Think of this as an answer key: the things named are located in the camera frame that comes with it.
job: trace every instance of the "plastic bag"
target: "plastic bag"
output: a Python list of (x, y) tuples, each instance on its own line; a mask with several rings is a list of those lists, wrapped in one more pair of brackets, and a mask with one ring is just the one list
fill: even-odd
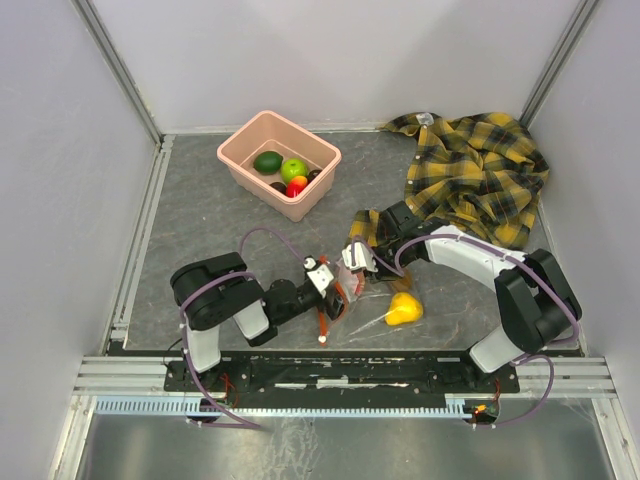
[(420, 297), (414, 288), (411, 273), (406, 269), (405, 276), (395, 281), (369, 283), (364, 274), (353, 274), (339, 260), (335, 263), (334, 276), (336, 288), (347, 306), (334, 321), (318, 313), (318, 340), (322, 345), (348, 346), (351, 340), (357, 338), (354, 336), (366, 335), (368, 331), (383, 335), (395, 328), (419, 322), (423, 317)]

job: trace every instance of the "pink plastic basket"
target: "pink plastic basket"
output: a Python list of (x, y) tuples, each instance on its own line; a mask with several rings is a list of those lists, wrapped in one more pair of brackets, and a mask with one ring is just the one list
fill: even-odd
[[(289, 198), (269, 186), (282, 181), (280, 173), (262, 175), (253, 168), (253, 160), (266, 150), (278, 152), (285, 161), (300, 158), (309, 170), (321, 169), (322, 173), (300, 195)], [(292, 221), (299, 222), (331, 188), (342, 154), (313, 133), (265, 110), (220, 145), (218, 158), (229, 167), (239, 185)]]

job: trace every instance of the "yellow plaid shirt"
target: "yellow plaid shirt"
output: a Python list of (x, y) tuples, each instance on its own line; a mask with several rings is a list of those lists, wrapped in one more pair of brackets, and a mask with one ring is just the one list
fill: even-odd
[[(495, 245), (525, 246), (549, 166), (517, 120), (505, 113), (456, 120), (413, 113), (382, 129), (418, 140), (404, 189), (416, 215), (442, 218)], [(378, 245), (378, 212), (357, 212), (354, 235)]]

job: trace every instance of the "yellow bell pepper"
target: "yellow bell pepper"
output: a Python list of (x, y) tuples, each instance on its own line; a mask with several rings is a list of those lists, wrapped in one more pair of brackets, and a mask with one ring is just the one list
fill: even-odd
[(407, 292), (396, 293), (391, 299), (389, 310), (384, 316), (387, 325), (392, 327), (402, 323), (411, 323), (422, 317), (422, 304)]

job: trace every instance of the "red apple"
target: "red apple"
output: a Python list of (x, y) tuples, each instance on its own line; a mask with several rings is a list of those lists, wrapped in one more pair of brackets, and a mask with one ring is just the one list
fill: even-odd
[(293, 177), (289, 182), (289, 185), (287, 185), (287, 197), (297, 197), (298, 195), (300, 195), (302, 190), (304, 190), (308, 183), (309, 181), (307, 180), (307, 177), (303, 177), (302, 175)]

